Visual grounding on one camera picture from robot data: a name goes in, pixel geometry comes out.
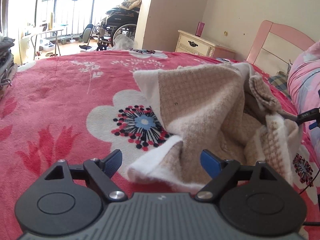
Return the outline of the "beige houndstooth knit cardigan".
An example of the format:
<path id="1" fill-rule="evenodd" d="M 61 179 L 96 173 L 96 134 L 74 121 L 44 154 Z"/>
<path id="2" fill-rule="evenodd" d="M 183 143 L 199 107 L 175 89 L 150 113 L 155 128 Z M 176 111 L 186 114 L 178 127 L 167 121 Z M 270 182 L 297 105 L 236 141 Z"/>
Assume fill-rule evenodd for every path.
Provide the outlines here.
<path id="1" fill-rule="evenodd" d="M 303 130 L 250 64 L 138 70 L 133 77 L 171 137 L 128 166 L 130 181 L 195 193 L 210 180 L 200 163 L 209 150 L 242 165 L 265 161 L 293 182 Z"/>

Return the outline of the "folded dark grey clothes stack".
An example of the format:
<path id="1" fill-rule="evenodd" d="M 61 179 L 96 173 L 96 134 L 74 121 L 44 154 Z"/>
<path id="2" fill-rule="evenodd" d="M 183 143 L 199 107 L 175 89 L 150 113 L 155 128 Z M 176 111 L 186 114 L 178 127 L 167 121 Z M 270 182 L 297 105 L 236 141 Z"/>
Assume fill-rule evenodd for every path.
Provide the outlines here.
<path id="1" fill-rule="evenodd" d="M 15 39 L 4 37 L 1 34 L 1 67 L 0 67 L 0 77 L 1 77 L 1 85 L 0 85 L 0 95 L 1 99 L 4 97 L 4 94 L 7 91 L 9 86 L 12 86 L 12 81 L 14 79 L 15 74 L 17 73 L 18 65 L 14 63 L 14 56 L 11 52 L 11 48 L 15 45 Z"/>

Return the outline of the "folding table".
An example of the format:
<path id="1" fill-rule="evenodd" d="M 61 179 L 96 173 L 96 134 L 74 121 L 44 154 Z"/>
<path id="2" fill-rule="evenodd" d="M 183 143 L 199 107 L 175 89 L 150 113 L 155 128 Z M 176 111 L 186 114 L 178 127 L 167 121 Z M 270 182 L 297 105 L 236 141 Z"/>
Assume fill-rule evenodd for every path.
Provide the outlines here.
<path id="1" fill-rule="evenodd" d="M 33 46 L 33 59 L 37 57 L 37 53 L 40 51 L 54 50 L 54 56 L 61 55 L 60 45 L 58 42 L 58 35 L 62 33 L 64 29 L 53 28 L 45 31 L 34 31 L 31 33 L 30 41 Z"/>

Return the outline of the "small black folding chair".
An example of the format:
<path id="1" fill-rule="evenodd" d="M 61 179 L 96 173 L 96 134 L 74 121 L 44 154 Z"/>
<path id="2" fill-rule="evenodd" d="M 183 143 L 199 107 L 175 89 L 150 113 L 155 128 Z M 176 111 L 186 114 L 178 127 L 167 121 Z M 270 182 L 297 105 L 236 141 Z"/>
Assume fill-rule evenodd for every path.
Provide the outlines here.
<path id="1" fill-rule="evenodd" d="M 85 27 L 83 33 L 79 36 L 82 39 L 82 41 L 85 43 L 85 44 L 79 46 L 81 49 L 84 49 L 84 50 L 91 49 L 91 46 L 89 46 L 89 42 L 91 39 L 93 27 L 94 27 L 93 24 L 91 24 L 91 23 L 88 24 Z"/>

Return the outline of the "pink grey floral quilt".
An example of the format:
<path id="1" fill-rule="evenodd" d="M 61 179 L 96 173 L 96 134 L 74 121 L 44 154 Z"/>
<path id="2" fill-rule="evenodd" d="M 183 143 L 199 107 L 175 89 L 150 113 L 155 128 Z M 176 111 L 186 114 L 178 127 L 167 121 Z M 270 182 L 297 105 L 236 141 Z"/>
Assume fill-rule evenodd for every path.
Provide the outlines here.
<path id="1" fill-rule="evenodd" d="M 287 88 L 299 114 L 319 107 L 319 42 L 302 52 L 289 71 Z"/>

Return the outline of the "plaid pillow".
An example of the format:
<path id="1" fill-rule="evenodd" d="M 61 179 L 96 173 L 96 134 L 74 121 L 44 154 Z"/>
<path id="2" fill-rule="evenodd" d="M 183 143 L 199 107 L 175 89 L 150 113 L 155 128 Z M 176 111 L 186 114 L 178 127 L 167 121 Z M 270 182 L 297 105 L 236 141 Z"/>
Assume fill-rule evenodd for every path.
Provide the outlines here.
<path id="1" fill-rule="evenodd" d="M 290 99 L 291 96 L 287 88 L 287 78 L 288 75 L 286 73 L 279 71 L 275 76 L 269 77 L 268 82 Z"/>

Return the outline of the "pink bed headboard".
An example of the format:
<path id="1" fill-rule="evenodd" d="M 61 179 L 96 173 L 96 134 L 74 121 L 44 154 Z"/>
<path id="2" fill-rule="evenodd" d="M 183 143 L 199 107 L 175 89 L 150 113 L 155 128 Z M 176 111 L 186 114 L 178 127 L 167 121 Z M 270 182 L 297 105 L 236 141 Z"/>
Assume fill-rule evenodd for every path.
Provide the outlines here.
<path id="1" fill-rule="evenodd" d="M 264 20 L 246 61 L 274 76 L 277 72 L 287 72 L 288 64 L 314 43 L 308 35 L 291 26 Z"/>

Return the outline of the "pink cup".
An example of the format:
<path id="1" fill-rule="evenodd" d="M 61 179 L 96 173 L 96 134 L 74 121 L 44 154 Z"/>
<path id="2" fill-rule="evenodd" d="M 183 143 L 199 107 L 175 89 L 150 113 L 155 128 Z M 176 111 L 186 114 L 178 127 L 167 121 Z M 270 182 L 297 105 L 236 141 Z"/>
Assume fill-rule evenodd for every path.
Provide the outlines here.
<path id="1" fill-rule="evenodd" d="M 196 28 L 195 36 L 201 37 L 205 24 L 203 22 L 199 22 Z"/>

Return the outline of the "cream bedside nightstand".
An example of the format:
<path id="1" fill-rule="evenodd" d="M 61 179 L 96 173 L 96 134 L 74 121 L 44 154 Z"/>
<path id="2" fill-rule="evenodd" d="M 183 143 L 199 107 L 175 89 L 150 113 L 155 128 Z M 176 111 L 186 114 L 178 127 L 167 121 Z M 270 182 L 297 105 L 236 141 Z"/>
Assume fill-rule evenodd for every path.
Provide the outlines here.
<path id="1" fill-rule="evenodd" d="M 234 59 L 236 56 L 235 51 L 218 43 L 207 41 L 182 30 L 178 30 L 178 33 L 175 52 L 222 59 Z"/>

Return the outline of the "black wheelchair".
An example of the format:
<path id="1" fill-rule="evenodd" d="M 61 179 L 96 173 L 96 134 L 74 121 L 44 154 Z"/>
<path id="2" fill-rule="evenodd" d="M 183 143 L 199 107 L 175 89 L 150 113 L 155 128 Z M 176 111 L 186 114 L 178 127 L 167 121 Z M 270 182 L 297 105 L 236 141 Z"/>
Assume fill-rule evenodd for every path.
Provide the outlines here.
<path id="1" fill-rule="evenodd" d="M 98 25 L 97 51 L 114 46 L 114 40 L 124 34 L 135 39 L 138 16 L 142 0 L 124 0 L 120 5 L 107 11 L 106 17 Z"/>

